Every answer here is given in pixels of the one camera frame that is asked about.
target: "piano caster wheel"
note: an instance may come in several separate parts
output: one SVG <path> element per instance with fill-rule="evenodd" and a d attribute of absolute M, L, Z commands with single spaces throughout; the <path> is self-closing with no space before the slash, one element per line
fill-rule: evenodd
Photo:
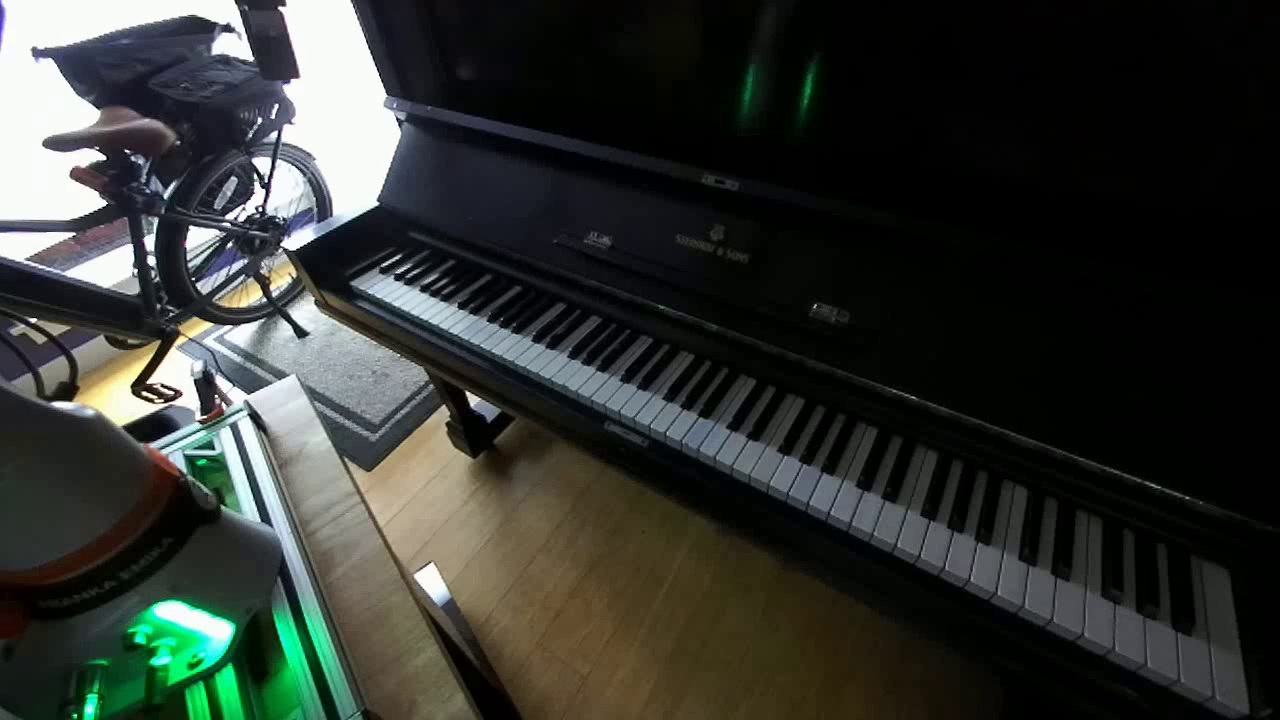
<path fill-rule="evenodd" d="M 454 415 L 443 430 L 447 430 L 447 443 L 469 456 L 483 456 L 490 447 L 490 440 L 483 434 L 462 430 Z"/>

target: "bicycle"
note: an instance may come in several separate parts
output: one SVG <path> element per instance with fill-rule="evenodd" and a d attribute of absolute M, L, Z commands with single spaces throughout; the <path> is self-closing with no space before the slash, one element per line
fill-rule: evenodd
<path fill-rule="evenodd" d="M 35 50 L 98 109 L 93 130 L 57 131 L 43 145 L 52 154 L 97 147 L 104 157 L 72 172 L 72 182 L 104 196 L 104 207 L 76 220 L 0 220 L 0 233 L 126 224 L 133 294 L 0 261 L 0 313 L 97 329 L 115 349 L 156 343 L 133 382 L 133 393 L 156 406 L 179 396 L 156 384 L 153 372 L 192 315 L 207 325 L 284 315 L 303 338 L 286 315 L 286 306 L 303 294 L 286 241 L 333 217 L 320 164 L 284 140 L 291 100 L 280 78 L 286 78 L 291 54 L 280 71 L 275 50 L 275 71 L 265 78 L 249 59 L 213 56 L 214 34 L 224 23 L 185 18 L 69 50 Z M 148 56 L 144 65 L 139 56 L 120 59 L 120 50 L 144 50 Z M 126 65 L 137 78 L 112 78 L 107 83 L 107 71 L 97 65 Z M 280 205 L 280 189 L 297 189 L 301 205 Z"/>

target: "piano brand logo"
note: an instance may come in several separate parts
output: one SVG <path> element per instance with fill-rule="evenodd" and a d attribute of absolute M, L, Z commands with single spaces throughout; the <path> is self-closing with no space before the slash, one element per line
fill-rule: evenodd
<path fill-rule="evenodd" d="M 852 313 L 844 306 L 808 306 L 808 321 L 813 325 L 828 325 L 828 329 L 847 329 L 852 325 Z"/>
<path fill-rule="evenodd" d="M 729 235 L 729 224 L 711 224 L 705 235 L 676 233 L 676 249 L 716 256 L 729 264 L 750 264 L 750 249 Z"/>
<path fill-rule="evenodd" d="M 609 235 L 609 233 L 589 233 L 589 235 L 584 235 L 584 249 L 592 249 L 592 254 L 610 254 L 610 235 Z"/>

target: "black bag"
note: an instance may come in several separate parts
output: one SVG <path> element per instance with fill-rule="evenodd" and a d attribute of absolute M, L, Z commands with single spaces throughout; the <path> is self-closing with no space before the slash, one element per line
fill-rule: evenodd
<path fill-rule="evenodd" d="M 148 81 L 173 65 L 213 56 L 213 40 L 231 34 L 204 18 L 174 18 L 156 23 L 120 27 L 61 50 L 33 50 L 33 56 L 52 59 L 76 97 L 88 103 L 144 103 Z"/>
<path fill-rule="evenodd" d="M 192 56 L 148 81 L 139 113 L 173 126 L 185 145 L 228 147 L 250 140 L 250 130 L 291 126 L 291 100 L 275 81 L 239 56 Z"/>

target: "black piano key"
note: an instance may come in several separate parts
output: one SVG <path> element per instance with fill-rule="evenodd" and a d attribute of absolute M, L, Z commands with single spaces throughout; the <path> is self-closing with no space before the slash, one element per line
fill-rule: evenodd
<path fill-rule="evenodd" d="M 671 343 L 663 343 L 663 349 L 655 353 L 655 359 L 644 367 L 639 390 L 646 393 L 646 390 L 669 372 L 669 365 L 671 365 L 676 355 L 678 355 L 678 353 L 676 353 Z"/>
<path fill-rule="evenodd" d="M 949 513 L 950 533 L 965 533 L 973 494 L 974 494 L 974 474 L 973 474 L 973 464 L 959 464 L 959 482 L 957 482 L 957 496 L 950 496 L 950 513 Z"/>
<path fill-rule="evenodd" d="M 993 546 L 993 535 L 997 535 L 998 494 L 1005 494 L 1005 482 L 986 476 L 982 506 L 974 510 L 974 540 L 979 546 Z"/>
<path fill-rule="evenodd" d="M 716 372 L 721 372 L 721 365 L 707 359 L 707 367 L 682 390 L 678 406 L 695 409 L 711 393 Z"/>
<path fill-rule="evenodd" d="M 411 261 L 417 261 L 411 249 L 387 249 L 387 256 L 381 256 L 373 272 L 390 276 L 397 270 L 403 270 L 403 264 L 411 264 Z"/>
<path fill-rule="evenodd" d="M 695 372 L 705 372 L 705 355 L 695 355 L 692 365 L 682 365 L 682 372 L 669 384 L 663 399 L 676 406 L 682 396 L 682 390 L 695 382 Z"/>
<path fill-rule="evenodd" d="M 1158 616 L 1158 564 L 1157 564 L 1157 540 L 1149 533 L 1133 533 L 1133 574 L 1135 574 L 1135 613 Z"/>
<path fill-rule="evenodd" d="M 417 256 L 408 256 L 408 264 L 400 264 L 390 276 L 400 282 L 400 283 L 417 283 L 417 282 L 422 282 L 428 272 L 435 272 L 435 270 L 443 270 L 447 261 L 438 261 L 438 256 L 428 256 L 428 254 L 417 254 Z"/>
<path fill-rule="evenodd" d="M 1123 533 L 1110 518 L 1104 518 L 1104 598 L 1123 600 Z"/>
<path fill-rule="evenodd" d="M 764 430 L 772 423 L 772 415 L 777 415 L 777 409 L 782 406 L 782 396 L 789 396 L 782 390 L 772 390 L 772 393 L 767 393 L 764 409 L 755 411 L 755 423 L 748 430 L 750 440 L 764 436 Z"/>
<path fill-rule="evenodd" d="M 1038 524 L 1042 524 L 1042 496 L 1027 490 L 1024 535 L 1016 546 L 1016 556 L 1024 564 L 1038 562 Z"/>
<path fill-rule="evenodd" d="M 483 306 L 494 289 L 501 289 L 494 276 L 475 276 L 475 283 L 454 298 L 454 310 L 472 313 L 472 310 Z"/>
<path fill-rule="evenodd" d="M 724 365 L 724 372 L 716 377 L 716 384 L 705 393 L 705 399 L 692 411 L 711 415 L 724 406 L 733 384 L 736 384 L 736 372 Z"/>
<path fill-rule="evenodd" d="M 1056 499 L 1053 576 L 1067 580 L 1072 574 L 1076 574 L 1076 506 Z"/>
<path fill-rule="evenodd" d="M 871 490 L 871 482 L 874 482 L 874 474 L 885 464 L 885 454 L 886 454 L 886 436 L 874 436 L 871 440 L 871 456 L 867 456 L 864 474 L 854 476 L 854 490 Z"/>
<path fill-rule="evenodd" d="M 646 341 L 646 349 L 625 367 L 625 384 L 639 384 L 644 367 L 663 353 L 658 341 Z"/>
<path fill-rule="evenodd" d="M 537 325 L 555 301 L 551 298 L 537 298 L 533 306 L 522 306 L 522 313 L 510 313 L 501 329 L 508 331 L 527 331 L 527 325 Z"/>
<path fill-rule="evenodd" d="M 520 283 L 508 283 L 508 282 L 490 282 L 475 301 L 469 301 L 469 313 L 472 315 L 487 315 L 487 310 L 494 301 L 505 301 L 508 294 L 520 298 L 517 313 L 527 313 L 537 310 L 538 294 L 517 294 Z"/>
<path fill-rule="evenodd" d="M 744 406 L 729 415 L 733 434 L 744 434 L 744 423 L 750 421 L 750 409 L 760 406 L 760 396 L 764 396 L 764 382 L 755 382 L 750 393 L 744 396 Z"/>
<path fill-rule="evenodd" d="M 417 283 L 420 294 L 443 298 L 454 283 L 458 264 L 447 261 L 438 270 L 422 270 L 420 276 L 411 276 L 408 283 Z"/>
<path fill-rule="evenodd" d="M 799 436 L 804 436 L 804 423 L 813 421 L 813 399 L 804 399 L 804 409 L 795 411 L 795 421 L 793 421 L 793 430 L 789 430 L 789 436 L 782 436 L 782 443 L 777 447 L 777 454 L 782 454 L 782 456 L 795 456 L 795 443 L 799 443 Z"/>
<path fill-rule="evenodd" d="M 836 423 L 830 409 L 816 409 L 816 411 L 821 411 L 821 421 L 808 434 L 808 443 L 799 447 L 799 464 L 816 464 L 821 459 L 816 454 L 824 454 L 824 440 L 830 436 L 830 423 Z"/>
<path fill-rule="evenodd" d="M 1169 621 L 1175 634 L 1197 634 L 1197 586 L 1193 586 L 1193 556 L 1179 546 L 1163 546 L 1169 562 Z"/>
<path fill-rule="evenodd" d="M 472 270 L 447 272 L 435 298 L 451 306 L 462 289 L 472 289 L 472 282 Z"/>
<path fill-rule="evenodd" d="M 838 423 L 836 434 L 838 434 L 838 436 L 830 440 L 830 447 L 828 447 L 828 456 L 824 456 L 824 474 L 828 474 L 828 476 L 838 474 L 838 459 L 844 459 L 844 454 L 847 454 L 847 443 L 852 443 L 854 421 L 844 415 L 844 423 Z"/>
<path fill-rule="evenodd" d="M 601 331 L 601 315 L 578 313 L 577 321 L 569 321 L 569 325 L 560 329 L 555 353 L 569 355 L 570 349 L 584 349 L 584 341 L 589 341 L 592 331 Z"/>
<path fill-rule="evenodd" d="M 912 474 L 912 456 L 915 456 L 915 440 L 905 440 L 905 447 L 896 454 L 892 468 L 886 468 L 886 482 L 885 482 L 885 499 L 896 506 L 905 484 L 908 484 L 908 474 Z"/>
<path fill-rule="evenodd" d="M 639 341 L 639 331 L 625 329 L 609 353 L 601 353 L 601 367 L 609 372 L 632 343 Z"/>
<path fill-rule="evenodd" d="M 609 329 L 610 329 L 609 321 L 601 321 L 596 329 L 589 329 L 570 349 L 565 349 L 569 359 L 584 359 L 589 349 L 596 349 L 596 341 L 601 341 Z"/>
<path fill-rule="evenodd" d="M 944 456 L 944 459 L 934 464 L 933 484 L 927 484 L 927 494 L 923 494 L 923 510 L 921 510 L 923 521 L 934 521 L 934 518 L 944 513 L 944 496 L 949 496 L 949 484 L 950 484 L 950 468 L 957 468 L 950 456 Z"/>
<path fill-rule="evenodd" d="M 551 325 L 533 331 L 533 341 L 555 349 L 555 338 L 570 325 L 570 315 L 577 315 L 577 310 L 565 310 Z"/>
<path fill-rule="evenodd" d="M 551 306 L 549 313 L 538 313 L 520 338 L 522 341 L 538 341 L 555 321 L 565 321 L 569 315 L 569 310 L 565 306 Z"/>
<path fill-rule="evenodd" d="M 520 315 L 527 289 L 517 289 L 510 298 L 501 298 L 501 306 L 490 306 L 483 315 L 501 329 L 510 325 L 510 315 Z"/>
<path fill-rule="evenodd" d="M 578 365 L 596 367 L 601 355 L 615 343 L 621 331 L 625 331 L 625 325 L 609 325 L 609 329 L 578 353 Z"/>
<path fill-rule="evenodd" d="M 494 294 L 483 298 L 483 306 L 475 306 L 472 313 L 483 315 L 483 321 L 490 321 L 490 325 L 501 325 L 501 315 L 510 315 L 510 313 L 522 310 L 522 306 L 510 306 L 517 298 L 522 298 L 520 283 L 494 283 Z"/>

